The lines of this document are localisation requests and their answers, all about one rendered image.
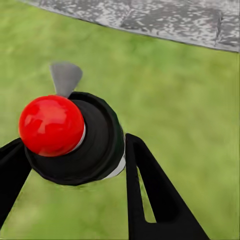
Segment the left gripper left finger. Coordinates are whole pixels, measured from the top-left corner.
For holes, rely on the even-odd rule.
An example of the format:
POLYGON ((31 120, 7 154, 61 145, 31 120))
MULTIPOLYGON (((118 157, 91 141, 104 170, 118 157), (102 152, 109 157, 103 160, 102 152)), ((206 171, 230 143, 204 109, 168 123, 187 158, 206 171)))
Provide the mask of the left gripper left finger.
POLYGON ((24 145, 19 137, 0 148, 0 228, 32 170, 24 145))

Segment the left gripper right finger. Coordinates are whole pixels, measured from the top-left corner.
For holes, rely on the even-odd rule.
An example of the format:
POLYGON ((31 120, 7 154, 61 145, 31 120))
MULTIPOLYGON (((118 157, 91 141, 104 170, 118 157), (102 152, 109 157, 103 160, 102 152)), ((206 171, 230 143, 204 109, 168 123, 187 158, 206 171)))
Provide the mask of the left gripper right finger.
POLYGON ((145 142, 124 139, 129 240, 210 240, 145 142), (137 167, 156 223, 145 220, 137 167))

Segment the insectifuge atomizer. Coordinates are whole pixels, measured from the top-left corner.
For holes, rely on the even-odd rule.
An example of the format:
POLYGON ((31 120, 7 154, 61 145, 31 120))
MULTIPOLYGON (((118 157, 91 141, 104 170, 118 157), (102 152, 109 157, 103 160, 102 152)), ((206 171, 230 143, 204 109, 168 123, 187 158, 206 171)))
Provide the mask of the insectifuge atomizer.
POLYGON ((116 177, 126 167, 125 137, 116 112, 104 99, 74 91, 84 76, 78 65, 54 61, 50 70, 56 95, 31 101, 18 121, 31 168, 67 186, 116 177))

